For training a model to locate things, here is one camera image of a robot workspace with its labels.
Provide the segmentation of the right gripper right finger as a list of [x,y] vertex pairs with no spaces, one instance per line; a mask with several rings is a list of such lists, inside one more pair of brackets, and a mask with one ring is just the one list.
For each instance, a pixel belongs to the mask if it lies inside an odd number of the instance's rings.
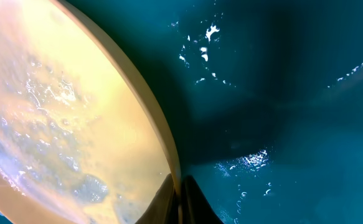
[[182,181],[181,206],[183,224],[223,224],[191,175]]

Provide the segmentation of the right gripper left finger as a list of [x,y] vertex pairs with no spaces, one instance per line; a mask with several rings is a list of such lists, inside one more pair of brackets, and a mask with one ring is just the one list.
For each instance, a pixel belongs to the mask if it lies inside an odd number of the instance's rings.
[[171,174],[166,176],[136,224],[177,224],[177,195]]

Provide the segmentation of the yellow-green plate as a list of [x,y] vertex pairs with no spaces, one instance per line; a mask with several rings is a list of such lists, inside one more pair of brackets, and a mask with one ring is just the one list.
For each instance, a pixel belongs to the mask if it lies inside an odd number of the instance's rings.
[[13,223],[136,223],[181,171],[144,78],[64,1],[0,1],[0,213]]

